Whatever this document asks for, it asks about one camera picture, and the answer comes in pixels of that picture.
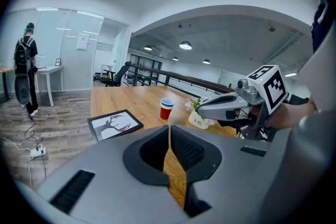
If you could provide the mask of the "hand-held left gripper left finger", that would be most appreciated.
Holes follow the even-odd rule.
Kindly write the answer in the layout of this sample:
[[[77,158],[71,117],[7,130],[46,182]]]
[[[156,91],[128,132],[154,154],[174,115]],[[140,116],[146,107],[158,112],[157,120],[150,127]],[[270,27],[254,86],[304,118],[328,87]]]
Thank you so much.
[[[145,136],[131,143],[123,152],[123,163],[139,182],[152,186],[169,186],[169,177],[163,173],[164,160],[169,149],[169,127],[145,130]]]

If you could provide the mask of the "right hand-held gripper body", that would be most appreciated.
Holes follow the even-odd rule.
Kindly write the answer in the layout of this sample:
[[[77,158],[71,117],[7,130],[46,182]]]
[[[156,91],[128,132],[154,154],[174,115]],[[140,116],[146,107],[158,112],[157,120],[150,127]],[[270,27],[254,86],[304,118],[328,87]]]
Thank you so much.
[[[267,139],[270,116],[287,96],[278,65],[264,65],[239,79],[234,92],[221,94],[197,107],[202,118],[231,126],[238,138]]]

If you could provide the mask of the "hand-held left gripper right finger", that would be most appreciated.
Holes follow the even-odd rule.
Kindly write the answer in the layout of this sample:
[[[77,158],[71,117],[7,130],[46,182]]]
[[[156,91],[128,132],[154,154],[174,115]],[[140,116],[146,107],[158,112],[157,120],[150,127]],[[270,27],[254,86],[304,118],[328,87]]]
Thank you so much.
[[[193,131],[190,128],[171,126],[171,149],[186,172],[184,211],[190,217],[211,208],[207,202],[197,197],[193,184],[209,179],[222,161],[220,150],[212,143],[192,134]]]

